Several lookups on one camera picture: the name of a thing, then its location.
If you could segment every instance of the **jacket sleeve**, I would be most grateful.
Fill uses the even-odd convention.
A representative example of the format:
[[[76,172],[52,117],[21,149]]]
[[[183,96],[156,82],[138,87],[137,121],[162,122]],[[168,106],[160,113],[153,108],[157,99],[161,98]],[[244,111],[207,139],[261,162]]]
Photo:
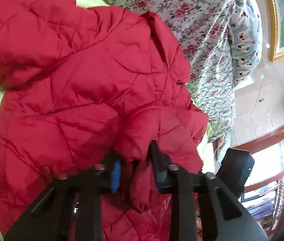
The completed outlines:
[[[190,80],[190,64],[184,57],[177,38],[157,14],[147,12],[141,16],[147,20],[153,42],[174,79],[179,84],[187,83]]]
[[[124,17],[122,8],[83,9],[75,0],[0,0],[0,85],[14,88],[50,74]]]

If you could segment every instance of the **pink rose pattern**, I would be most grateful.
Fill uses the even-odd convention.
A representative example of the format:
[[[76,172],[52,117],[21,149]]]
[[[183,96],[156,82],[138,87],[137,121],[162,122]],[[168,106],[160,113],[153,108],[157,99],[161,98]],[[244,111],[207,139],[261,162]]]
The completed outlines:
[[[233,67],[227,25],[234,0],[104,0],[137,14],[156,12],[171,28],[191,65],[186,86],[209,115],[210,141],[234,124]]]

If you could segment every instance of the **window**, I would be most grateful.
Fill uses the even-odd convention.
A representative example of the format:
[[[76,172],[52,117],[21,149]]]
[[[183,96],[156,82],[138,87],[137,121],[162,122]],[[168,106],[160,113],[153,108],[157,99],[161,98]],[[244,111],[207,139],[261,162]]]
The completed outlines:
[[[255,160],[239,201],[271,234],[284,224],[284,126],[236,148]]]

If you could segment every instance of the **white wall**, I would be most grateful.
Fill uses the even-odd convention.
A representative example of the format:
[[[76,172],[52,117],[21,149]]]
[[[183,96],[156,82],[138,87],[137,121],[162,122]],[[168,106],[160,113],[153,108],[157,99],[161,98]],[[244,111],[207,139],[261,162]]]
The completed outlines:
[[[284,124],[284,59],[268,60],[269,19],[265,0],[256,0],[263,28],[262,59],[253,84],[235,91],[236,120],[231,147],[259,138]]]

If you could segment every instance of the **metal screw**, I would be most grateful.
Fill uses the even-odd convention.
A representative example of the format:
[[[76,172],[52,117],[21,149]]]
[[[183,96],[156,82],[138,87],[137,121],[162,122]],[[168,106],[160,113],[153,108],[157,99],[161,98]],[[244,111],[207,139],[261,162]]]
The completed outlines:
[[[215,178],[215,174],[211,173],[211,172],[207,172],[205,174],[205,176],[208,178],[208,179],[214,179]]]
[[[98,170],[98,171],[101,171],[101,170],[104,170],[105,169],[105,166],[103,164],[96,164],[94,166],[94,169],[95,170]]]
[[[175,170],[179,170],[179,166],[176,164],[170,164],[169,165],[169,170],[175,171]]]

